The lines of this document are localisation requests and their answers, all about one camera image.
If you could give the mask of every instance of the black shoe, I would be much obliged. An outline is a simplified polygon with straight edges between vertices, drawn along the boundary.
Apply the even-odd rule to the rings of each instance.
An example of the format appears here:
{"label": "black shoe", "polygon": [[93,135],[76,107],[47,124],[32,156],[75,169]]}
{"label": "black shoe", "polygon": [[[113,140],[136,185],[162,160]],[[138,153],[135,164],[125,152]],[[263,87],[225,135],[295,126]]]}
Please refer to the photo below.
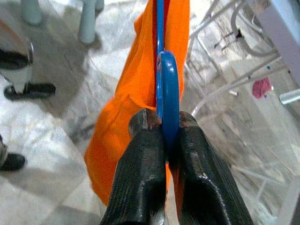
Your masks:
{"label": "black shoe", "polygon": [[26,159],[21,154],[8,153],[6,161],[3,166],[0,167],[0,171],[18,171],[23,168]]}

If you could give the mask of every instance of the black boot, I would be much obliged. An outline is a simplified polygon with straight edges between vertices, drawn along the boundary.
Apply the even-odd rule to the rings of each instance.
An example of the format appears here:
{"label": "black boot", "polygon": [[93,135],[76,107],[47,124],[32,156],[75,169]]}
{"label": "black boot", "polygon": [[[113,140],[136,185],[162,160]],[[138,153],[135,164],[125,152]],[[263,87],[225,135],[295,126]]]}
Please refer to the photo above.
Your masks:
{"label": "black boot", "polygon": [[0,171],[17,171],[23,168],[26,159],[21,154],[7,153],[7,146],[2,143],[2,137],[0,135],[0,156],[3,154],[4,163],[0,166]]}

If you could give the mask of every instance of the white chair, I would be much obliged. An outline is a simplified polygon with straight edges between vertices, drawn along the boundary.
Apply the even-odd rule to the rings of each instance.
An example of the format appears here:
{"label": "white chair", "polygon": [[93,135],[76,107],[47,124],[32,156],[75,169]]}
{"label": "white chair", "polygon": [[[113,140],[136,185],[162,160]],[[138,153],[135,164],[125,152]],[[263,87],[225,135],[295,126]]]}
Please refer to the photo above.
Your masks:
{"label": "white chair", "polygon": [[[104,0],[82,0],[83,9],[79,25],[79,40],[90,44],[95,39],[95,9],[102,10]],[[21,0],[23,19],[32,25],[42,22],[42,12],[38,0]]]}

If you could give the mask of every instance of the orange cloth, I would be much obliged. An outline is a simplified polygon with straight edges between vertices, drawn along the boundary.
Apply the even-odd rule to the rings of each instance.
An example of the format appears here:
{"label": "orange cloth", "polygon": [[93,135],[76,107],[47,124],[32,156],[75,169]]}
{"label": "orange cloth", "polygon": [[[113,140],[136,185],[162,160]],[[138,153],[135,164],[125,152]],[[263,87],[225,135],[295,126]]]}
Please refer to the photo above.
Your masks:
{"label": "orange cloth", "polygon": [[[130,142],[130,118],[142,108],[156,110],[156,1],[149,0],[144,13],[135,22],[135,31],[136,38],[115,96],[100,113],[85,154],[92,187],[105,205],[117,162]],[[188,32],[189,0],[165,0],[165,49],[173,52],[177,61],[180,97]]]}

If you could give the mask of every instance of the white floor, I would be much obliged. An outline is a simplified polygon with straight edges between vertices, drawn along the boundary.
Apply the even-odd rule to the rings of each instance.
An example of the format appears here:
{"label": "white floor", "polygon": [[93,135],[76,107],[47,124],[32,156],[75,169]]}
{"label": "white floor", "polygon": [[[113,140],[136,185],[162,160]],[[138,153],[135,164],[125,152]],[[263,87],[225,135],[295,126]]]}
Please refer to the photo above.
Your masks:
{"label": "white floor", "polygon": [[[10,151],[28,160],[20,172],[0,173],[0,225],[100,223],[105,207],[90,188],[83,154],[101,108],[113,95],[135,38],[133,21],[146,2],[105,1],[104,10],[97,15],[95,43],[85,46],[77,38],[80,1],[40,1],[43,22],[29,26],[21,19],[19,1],[0,0],[0,8],[14,16],[34,45],[33,81],[52,82],[57,87],[55,96],[44,100],[11,102],[0,95],[0,134]],[[209,5],[209,0],[191,1],[191,30]],[[204,78],[205,93],[265,60],[246,55],[238,44],[223,51],[214,48],[230,32],[228,21],[226,14],[199,34],[224,76],[216,75],[203,50],[197,46],[192,50],[193,72],[199,81],[199,75]],[[260,39],[245,30],[252,46],[260,46]],[[203,98],[190,76],[186,74],[181,104],[188,112]],[[196,115],[231,166],[255,224],[264,225],[276,224],[291,179],[300,173],[300,104],[282,106],[278,100],[279,94],[299,86],[287,72],[269,79],[274,91],[266,98],[252,96],[251,82],[236,89],[237,97],[218,96]],[[8,84],[0,76],[0,92]],[[169,201],[166,223],[175,225],[173,191]]]}

